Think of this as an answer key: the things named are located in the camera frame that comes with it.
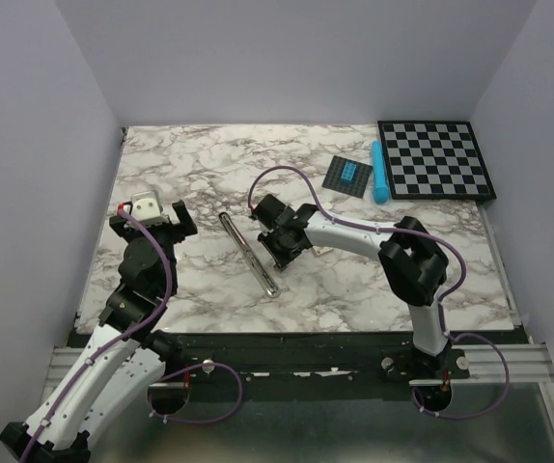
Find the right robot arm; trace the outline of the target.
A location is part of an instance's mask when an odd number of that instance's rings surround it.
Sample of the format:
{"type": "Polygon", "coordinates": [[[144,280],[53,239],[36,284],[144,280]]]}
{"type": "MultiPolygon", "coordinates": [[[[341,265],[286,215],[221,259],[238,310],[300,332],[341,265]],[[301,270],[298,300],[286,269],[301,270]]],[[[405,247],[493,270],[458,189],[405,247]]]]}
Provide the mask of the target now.
{"type": "Polygon", "coordinates": [[[439,315],[439,291],[446,282],[449,260],[415,218],[395,226],[325,215],[314,204],[294,210],[266,195],[252,208],[263,231],[258,240],[283,270],[313,248],[346,251],[381,264],[389,287],[407,306],[413,327],[412,366],[432,378],[447,366],[449,343],[439,315]]]}

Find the staple box sleeve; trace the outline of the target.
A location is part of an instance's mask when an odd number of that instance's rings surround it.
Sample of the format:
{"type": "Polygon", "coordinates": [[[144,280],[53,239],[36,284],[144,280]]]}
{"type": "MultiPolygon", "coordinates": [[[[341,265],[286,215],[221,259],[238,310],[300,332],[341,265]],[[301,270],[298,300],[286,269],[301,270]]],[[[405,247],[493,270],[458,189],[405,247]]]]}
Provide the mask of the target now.
{"type": "Polygon", "coordinates": [[[326,247],[314,247],[312,249],[312,253],[316,256],[316,257],[319,257],[319,256],[322,256],[324,254],[327,254],[328,252],[331,251],[331,248],[326,248],[326,247]]]}

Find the black metal stapler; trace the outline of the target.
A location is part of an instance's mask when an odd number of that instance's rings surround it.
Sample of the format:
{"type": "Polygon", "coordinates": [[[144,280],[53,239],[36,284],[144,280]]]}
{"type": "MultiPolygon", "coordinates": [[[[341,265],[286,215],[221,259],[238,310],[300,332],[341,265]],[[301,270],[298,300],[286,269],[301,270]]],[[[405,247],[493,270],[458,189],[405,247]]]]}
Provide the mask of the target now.
{"type": "Polygon", "coordinates": [[[234,224],[231,216],[227,212],[220,212],[218,218],[225,232],[240,251],[243,260],[262,288],[264,294],[271,299],[277,298],[280,295],[280,288],[264,268],[243,234],[234,224]]]}

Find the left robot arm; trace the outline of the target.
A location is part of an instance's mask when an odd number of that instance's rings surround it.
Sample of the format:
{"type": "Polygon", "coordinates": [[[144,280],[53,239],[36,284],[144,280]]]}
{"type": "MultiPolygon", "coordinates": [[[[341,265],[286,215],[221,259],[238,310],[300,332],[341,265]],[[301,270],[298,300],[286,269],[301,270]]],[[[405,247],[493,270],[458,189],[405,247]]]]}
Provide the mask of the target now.
{"type": "Polygon", "coordinates": [[[126,247],[120,283],[87,345],[54,392],[29,418],[8,423],[0,440],[20,462],[87,462],[105,429],[157,378],[175,379],[182,358],[154,326],[178,290],[175,247],[197,227],[184,202],[175,221],[154,192],[120,204],[109,226],[126,247]]]}

